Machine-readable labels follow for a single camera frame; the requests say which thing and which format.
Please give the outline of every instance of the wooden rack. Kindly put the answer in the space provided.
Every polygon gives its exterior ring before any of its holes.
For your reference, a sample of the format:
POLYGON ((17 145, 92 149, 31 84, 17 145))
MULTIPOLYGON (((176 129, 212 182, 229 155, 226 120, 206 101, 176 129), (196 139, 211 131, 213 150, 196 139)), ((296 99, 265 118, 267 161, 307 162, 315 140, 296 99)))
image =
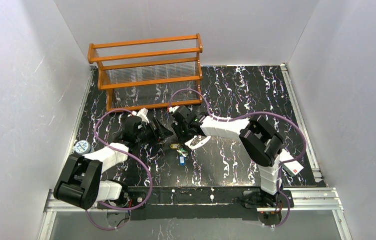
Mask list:
MULTIPOLYGON (((134 105, 123 102, 130 97, 127 93, 121 97, 122 92, 132 90, 133 87, 151 86, 143 88, 144 94, 152 94, 154 89, 167 85, 179 86, 187 84, 201 92, 200 80, 202 71, 200 66, 200 53, 202 43, 199 33, 188 36, 174 36, 135 41, 123 41, 103 44, 90 44, 88 51, 89 63, 98 65, 98 88, 107 92, 107 111, 115 108, 125 108, 135 111, 142 108, 163 108, 168 102, 154 102, 149 96, 150 103, 132 101, 134 105), (140 62, 127 63, 128 60, 141 60, 140 62)), ((167 94, 177 91, 171 87, 167 94)), ((172 102, 175 105, 200 104, 202 99, 192 93, 190 98, 180 96, 172 102)))

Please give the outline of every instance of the white panel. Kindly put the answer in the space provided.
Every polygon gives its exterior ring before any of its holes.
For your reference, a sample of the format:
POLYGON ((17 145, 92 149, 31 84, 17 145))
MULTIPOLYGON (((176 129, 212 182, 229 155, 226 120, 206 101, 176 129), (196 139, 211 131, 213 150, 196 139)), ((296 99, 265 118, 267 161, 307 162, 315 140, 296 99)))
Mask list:
POLYGON ((0 239, 36 239, 89 71, 52 0, 0 0, 0 239))
POLYGON ((318 0, 55 0, 83 53, 90 43, 200 33, 203 65, 287 62, 318 0))
POLYGON ((288 64, 354 239, 376 239, 376 1, 321 1, 288 64))
POLYGON ((122 185, 113 181, 100 181, 98 196, 95 201, 116 200, 119 198, 122 185))
MULTIPOLYGON (((273 166, 258 166, 260 171, 260 188, 271 195, 276 194, 278 191, 276 182, 278 180, 279 163, 281 161, 281 155, 278 155, 275 159, 273 166)), ((282 180, 279 178, 279 187, 282 185, 282 180)))

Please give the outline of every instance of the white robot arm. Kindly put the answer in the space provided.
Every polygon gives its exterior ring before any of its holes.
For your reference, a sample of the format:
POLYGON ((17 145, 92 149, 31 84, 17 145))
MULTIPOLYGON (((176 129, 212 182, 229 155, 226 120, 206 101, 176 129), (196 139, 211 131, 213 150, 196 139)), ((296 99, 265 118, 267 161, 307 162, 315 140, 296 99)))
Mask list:
MULTIPOLYGON (((147 112, 147 109, 133 112, 110 146, 128 153, 140 144, 157 143, 173 135, 155 117, 150 122, 147 112)), ((101 181, 101 174, 127 158, 126 154, 109 147, 84 155, 70 155, 55 185, 54 197, 82 209, 90 208, 96 201, 118 199, 122 185, 112 180, 101 181)))
POLYGON ((284 139, 263 116, 218 121, 207 113, 192 113, 185 106, 170 107, 169 112, 174 117, 172 127, 182 143, 196 135, 241 141, 260 170, 260 192, 264 202, 272 206, 278 201, 278 189, 282 185, 278 176, 280 162, 291 160, 292 156, 282 149, 284 139))

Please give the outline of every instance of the purple cable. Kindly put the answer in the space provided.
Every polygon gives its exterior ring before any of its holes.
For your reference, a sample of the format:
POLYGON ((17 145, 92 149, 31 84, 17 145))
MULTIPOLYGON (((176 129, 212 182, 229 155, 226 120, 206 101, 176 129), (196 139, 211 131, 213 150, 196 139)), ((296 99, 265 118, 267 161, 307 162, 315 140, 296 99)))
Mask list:
MULTIPOLYGON (((299 134, 300 134, 300 137, 301 137, 301 140, 303 141, 303 150, 301 151, 301 153, 290 159, 290 160, 286 160, 286 161, 281 161, 279 162, 279 171, 278 171, 278 180, 276 181, 276 186, 279 186, 279 179, 282 175, 282 164, 284 163, 290 163, 290 162, 294 162, 294 161, 298 161, 300 159, 302 159, 302 157, 305 155, 306 153, 306 150, 307 150, 307 141, 306 141, 306 138, 304 137, 304 134, 303 132, 300 130, 300 128, 295 124, 293 123, 291 120, 287 119, 286 117, 284 116, 281 116, 279 114, 276 114, 276 113, 273 113, 273 112, 267 112, 267 111, 256 111, 256 112, 250 112, 250 113, 247 113, 247 114, 244 114, 244 115, 241 115, 241 116, 238 116, 238 117, 235 117, 235 118, 232 118, 232 119, 221 119, 221 118, 218 118, 217 116, 213 115, 210 111, 210 104, 208 103, 208 101, 205 99, 205 97, 198 91, 194 90, 194 89, 190 89, 190 88, 184 88, 184 89, 180 89, 178 91, 176 91, 174 94, 172 94, 172 97, 170 98, 170 101, 169 101, 169 107, 171 107, 171 104, 172 104, 172 100, 173 100, 173 97, 179 93, 179 92, 182 92, 182 91, 193 91, 195 93, 197 93, 199 96, 202 97, 202 99, 204 100, 205 104, 207 105, 207 113, 208 115, 210 115, 210 117, 212 117, 213 119, 217 120, 218 122, 233 122, 233 121, 236 121, 236 120, 239 120, 239 119, 244 119, 244 118, 247 118, 249 116, 252 116, 252 115, 270 115, 270 116, 273 116, 277 119, 280 119, 288 124, 290 124, 294 129, 295 131, 297 131, 299 134)), ((278 193, 280 193, 282 196, 284 196, 286 198, 286 201, 289 203, 289 198, 288 196, 286 196, 286 194, 284 194, 280 188, 278 187, 278 193)), ((276 227, 279 227, 281 226, 282 224, 284 224, 286 222, 286 220, 288 219, 289 217, 289 213, 291 212, 291 205, 288 204, 288 211, 286 213, 286 216, 285 218, 277 225, 275 225, 276 227)))
POLYGON ((123 108, 117 108, 117 109, 114 109, 114 110, 111 110, 111 111, 107 112, 106 114, 104 114, 104 115, 103 115, 103 116, 102 116, 102 117, 96 122, 96 125, 95 125, 95 127, 94 127, 94 136, 95 136, 95 137, 96 137, 101 143, 103 143, 105 146, 107 146, 107 147, 113 149, 114 151, 118 151, 119 153, 126 154, 126 155, 128 155, 129 157, 131 157, 131 158, 135 159, 136 161, 138 161, 138 162, 141 164, 141 166, 142 166, 142 167, 146 170, 146 172, 147 172, 148 179, 149 179, 149 182, 150 182, 150 184, 149 184, 149 190, 148 190, 148 193, 147 193, 147 197, 144 199, 144 201, 142 201, 140 204, 138 204, 138 205, 136 205, 136 206, 133 206, 133 207, 126 207, 126 208, 115 207, 115 206, 112 206, 112 205, 110 205, 110 204, 107 204, 107 203, 105 203, 105 202, 103 202, 103 201, 99 201, 99 203, 100 203, 101 205, 103 205, 103 206, 108 207, 109 209, 115 209, 115 210, 121 210, 121 211, 129 211, 129 210, 134 210, 134 209, 137 209, 137 208, 141 207, 142 205, 144 205, 144 204, 148 201, 149 197, 150 197, 151 194, 152 194, 152 175, 151 175, 151 172, 148 170, 148 167, 145 165, 145 163, 144 163, 143 161, 141 161, 141 159, 139 159, 137 156, 135 156, 135 155, 133 155, 133 154, 131 154, 131 153, 128 153, 128 152, 126 152, 126 151, 123 151, 123 150, 120 150, 120 149, 117 149, 117 148, 115 148, 115 147, 110 146, 106 141, 102 140, 102 139, 98 136, 98 133, 97 133, 96 130, 97 130, 98 126, 100 125, 100 123, 102 122, 102 120, 103 120, 106 116, 108 116, 110 113, 115 113, 115 112, 128 112, 128 113, 131 113, 131 114, 132 114, 131 111, 126 110, 126 109, 123 109, 123 108))
POLYGON ((123 227, 124 225, 126 225, 129 222, 129 220, 128 220, 127 222, 123 223, 122 225, 115 226, 115 227, 102 227, 102 226, 100 226, 100 225, 98 225, 98 224, 96 224, 94 222, 94 220, 92 219, 91 215, 89 215, 88 210, 85 210, 85 213, 86 213, 86 216, 88 217, 88 220, 92 223, 92 225, 94 225, 98 229, 101 229, 101 230, 104 230, 104 231, 112 231, 112 230, 119 229, 119 228, 123 227))

